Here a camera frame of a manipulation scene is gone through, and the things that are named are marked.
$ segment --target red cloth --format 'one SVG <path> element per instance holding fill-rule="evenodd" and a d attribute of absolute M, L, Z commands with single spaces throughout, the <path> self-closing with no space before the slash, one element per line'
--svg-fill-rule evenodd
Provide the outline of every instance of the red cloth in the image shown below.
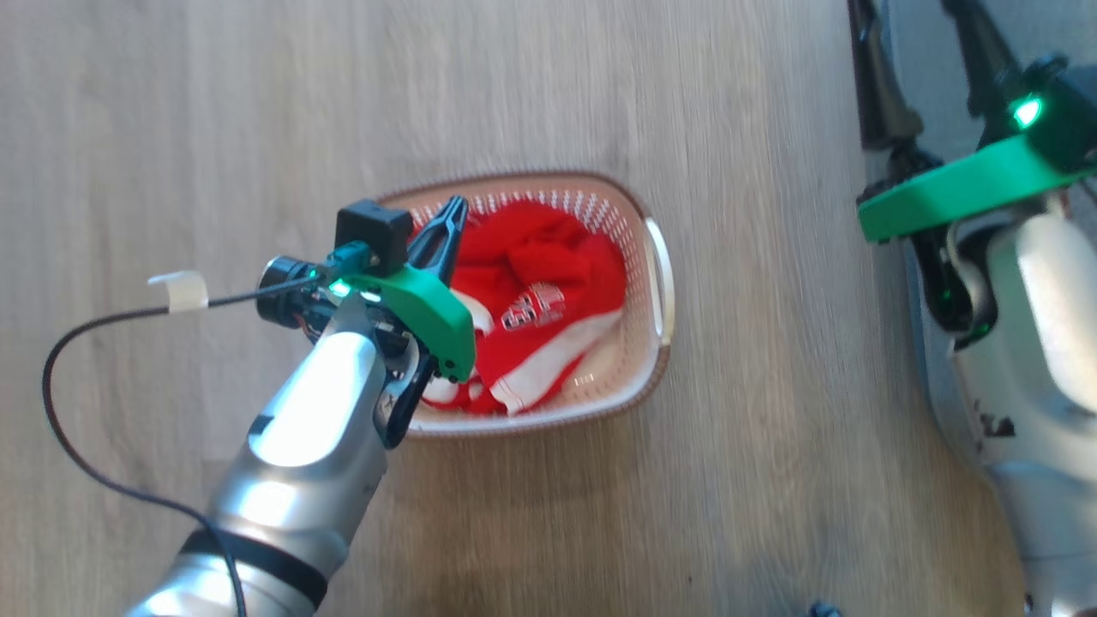
<path fill-rule="evenodd" d="M 477 328 L 468 384 L 432 383 L 439 408 L 516 414 L 559 392 L 621 315 L 624 261 L 603 234 L 533 200 L 470 217 L 452 289 Z"/>

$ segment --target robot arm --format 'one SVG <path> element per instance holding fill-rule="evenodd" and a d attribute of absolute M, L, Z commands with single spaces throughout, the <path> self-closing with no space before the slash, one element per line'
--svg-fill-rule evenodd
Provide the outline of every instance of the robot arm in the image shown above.
<path fill-rule="evenodd" d="M 953 336 L 966 417 L 941 417 L 1013 529 L 1027 614 L 1097 615 L 1097 253 L 1064 215 L 1097 172 L 1097 67 L 1051 56 L 1021 70 L 977 0 L 943 0 L 961 42 L 979 152 L 917 147 L 872 0 L 850 0 L 867 149 L 889 177 L 858 199 L 866 238 L 909 238 L 925 302 Z"/>
<path fill-rule="evenodd" d="M 1097 607 L 1097 253 L 1055 209 L 1021 215 L 985 254 L 989 333 L 955 345 L 977 463 L 1026 570 L 1032 614 Z"/>
<path fill-rule="evenodd" d="M 445 289 L 467 210 L 454 198 L 405 249 L 409 218 L 354 204 L 340 212 L 326 262 L 268 265 L 260 288 L 309 271 L 327 287 L 257 302 L 263 318 L 302 327 L 315 347 L 252 422 L 207 508 L 235 558 L 249 615 L 316 613 L 385 473 L 385 451 L 404 438 L 427 381 L 467 379 L 472 319 Z M 225 557 L 204 528 L 128 613 L 194 615 L 237 616 Z"/>
<path fill-rule="evenodd" d="M 340 305 L 335 327 L 251 424 L 210 502 L 249 615 L 316 612 L 385 473 L 373 423 L 385 362 L 369 332 L 340 327 L 363 304 Z M 128 615 L 236 616 L 225 560 L 207 531 L 191 534 L 158 590 Z"/>

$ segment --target white tape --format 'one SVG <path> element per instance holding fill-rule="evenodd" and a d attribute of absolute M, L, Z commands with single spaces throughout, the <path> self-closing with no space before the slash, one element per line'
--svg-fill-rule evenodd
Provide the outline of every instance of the white tape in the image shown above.
<path fill-rule="evenodd" d="M 205 278 L 201 272 L 182 270 L 148 280 L 150 285 L 160 283 L 168 288 L 169 313 L 196 311 L 210 305 L 210 294 L 206 292 Z"/>

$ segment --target printed logo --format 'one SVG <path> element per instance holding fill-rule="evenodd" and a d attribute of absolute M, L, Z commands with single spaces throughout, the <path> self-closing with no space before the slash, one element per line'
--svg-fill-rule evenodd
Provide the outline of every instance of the printed logo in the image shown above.
<path fill-rule="evenodd" d="M 543 326 L 564 316 L 564 292 L 548 283 L 534 283 L 518 296 L 499 319 L 502 328 L 513 332 L 530 324 Z"/>

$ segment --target black cable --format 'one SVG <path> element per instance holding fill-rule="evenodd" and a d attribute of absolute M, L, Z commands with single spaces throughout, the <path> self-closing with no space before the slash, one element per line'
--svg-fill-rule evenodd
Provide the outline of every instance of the black cable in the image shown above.
<path fill-rule="evenodd" d="M 302 288 L 308 283 L 316 280 L 315 277 L 306 279 L 297 279 L 294 281 L 286 281 L 276 285 L 271 285 L 263 289 L 258 289 L 247 293 L 240 293 L 236 295 L 229 295 L 225 298 L 218 298 L 210 301 L 210 307 L 216 308 L 218 306 L 226 306 L 228 304 L 235 304 L 237 302 L 245 302 L 248 300 L 255 300 L 257 298 L 264 298 L 268 295 L 274 295 L 278 293 L 283 293 L 293 289 Z M 68 436 L 65 434 L 65 429 L 61 428 L 61 423 L 57 418 L 57 411 L 54 408 L 54 393 L 53 393 L 53 379 L 54 379 L 54 366 L 57 363 L 57 358 L 60 356 L 61 350 L 72 343 L 81 334 L 91 332 L 95 328 L 102 326 L 109 326 L 111 324 L 116 324 L 118 322 L 128 322 L 134 319 L 144 319 L 146 317 L 155 317 L 157 315 L 167 315 L 169 313 L 168 306 L 152 306 L 149 308 L 138 308 L 136 311 L 125 311 L 123 313 L 115 313 L 113 315 L 106 315 L 105 317 L 98 317 L 80 324 L 79 326 L 65 333 L 65 336 L 57 340 L 54 348 L 49 350 L 49 356 L 46 357 L 46 364 L 42 369 L 42 403 L 46 408 L 46 420 L 49 423 L 49 428 L 54 433 L 54 437 L 57 438 L 57 442 L 60 444 L 61 449 L 68 455 L 68 458 L 76 463 L 81 471 L 88 474 L 89 478 L 99 482 L 103 486 L 120 493 L 127 497 L 134 500 L 155 504 L 158 506 L 166 507 L 168 509 L 173 509 L 178 513 L 185 514 L 186 516 L 196 520 L 200 525 L 205 527 L 210 535 L 217 541 L 217 546 L 220 549 L 222 556 L 225 558 L 225 565 L 228 566 L 228 577 L 233 583 L 233 594 L 236 598 L 236 613 L 238 617 L 247 617 L 247 607 L 244 604 L 244 586 L 240 583 L 240 575 L 236 570 L 236 560 L 233 558 L 231 552 L 228 550 L 228 545 L 225 541 L 224 536 L 222 536 L 220 530 L 212 520 L 205 517 L 202 513 L 196 509 L 167 497 L 161 497 L 159 495 L 154 495 L 151 493 L 146 493 L 138 489 L 133 489 L 115 482 L 104 475 L 102 472 L 97 470 L 90 462 L 87 461 L 80 452 L 77 451 L 72 442 L 69 441 Z"/>

